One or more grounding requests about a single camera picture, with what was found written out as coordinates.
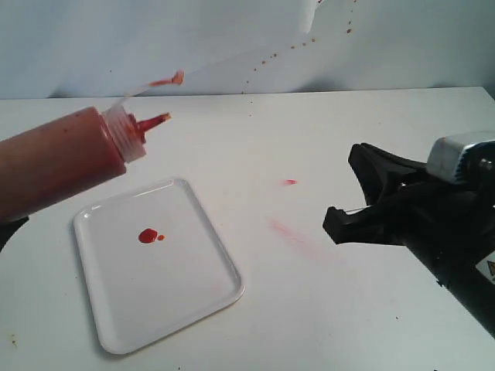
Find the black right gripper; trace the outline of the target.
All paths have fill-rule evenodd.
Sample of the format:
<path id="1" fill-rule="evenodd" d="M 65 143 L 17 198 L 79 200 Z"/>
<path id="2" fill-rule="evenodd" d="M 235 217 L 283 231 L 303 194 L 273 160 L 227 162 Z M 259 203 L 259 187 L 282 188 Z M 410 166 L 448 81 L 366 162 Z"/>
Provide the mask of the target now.
<path id="1" fill-rule="evenodd" d="M 354 144 L 348 163 L 366 208 L 329 207 L 323 229 L 332 241 L 406 246 L 492 335 L 494 282 L 477 264 L 494 252 L 494 186 L 428 179 L 425 163 L 368 143 Z"/>

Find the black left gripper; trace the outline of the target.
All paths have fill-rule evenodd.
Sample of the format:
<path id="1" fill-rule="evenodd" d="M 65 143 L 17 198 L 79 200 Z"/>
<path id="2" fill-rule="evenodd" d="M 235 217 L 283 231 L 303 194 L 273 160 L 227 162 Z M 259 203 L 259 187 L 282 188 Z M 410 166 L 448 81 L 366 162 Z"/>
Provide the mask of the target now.
<path id="1" fill-rule="evenodd" d="M 28 221 L 29 217 L 27 216 L 16 221 L 2 223 L 0 225 L 0 251 L 3 250 L 11 237 Z"/>

